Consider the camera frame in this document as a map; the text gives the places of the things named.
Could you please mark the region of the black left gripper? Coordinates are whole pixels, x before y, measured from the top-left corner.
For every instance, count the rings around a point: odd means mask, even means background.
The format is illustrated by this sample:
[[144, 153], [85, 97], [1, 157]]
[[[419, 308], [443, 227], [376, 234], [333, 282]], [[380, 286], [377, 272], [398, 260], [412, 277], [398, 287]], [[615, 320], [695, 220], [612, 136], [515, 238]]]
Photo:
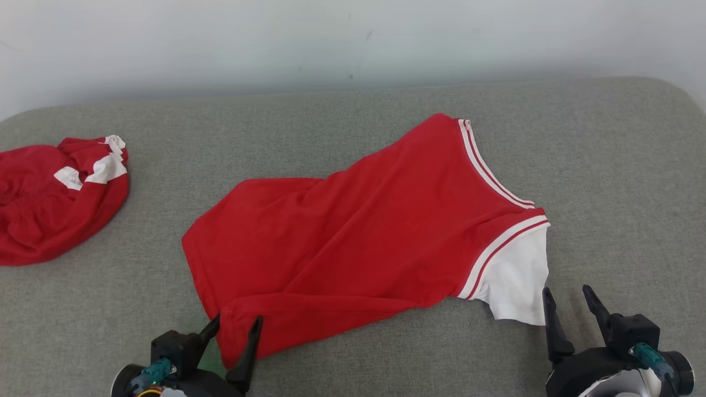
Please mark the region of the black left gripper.
[[199, 369], [209, 342], [220, 330], [217, 314], [199, 334], [169, 331], [151, 342], [151, 364], [128, 364], [115, 377], [111, 396], [245, 396], [255, 369], [263, 319], [258, 316], [247, 344], [226, 377]]

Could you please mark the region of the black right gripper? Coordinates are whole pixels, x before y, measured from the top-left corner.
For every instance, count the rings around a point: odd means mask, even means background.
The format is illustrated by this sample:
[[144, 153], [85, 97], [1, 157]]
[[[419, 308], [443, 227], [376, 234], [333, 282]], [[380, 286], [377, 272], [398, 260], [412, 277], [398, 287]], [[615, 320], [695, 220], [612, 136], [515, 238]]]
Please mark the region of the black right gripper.
[[545, 339], [552, 372], [547, 396], [688, 396], [696, 375], [684, 354], [658, 350], [660, 327], [642, 314], [609, 313], [593, 288], [582, 287], [605, 346], [575, 352], [549, 287], [542, 291]]

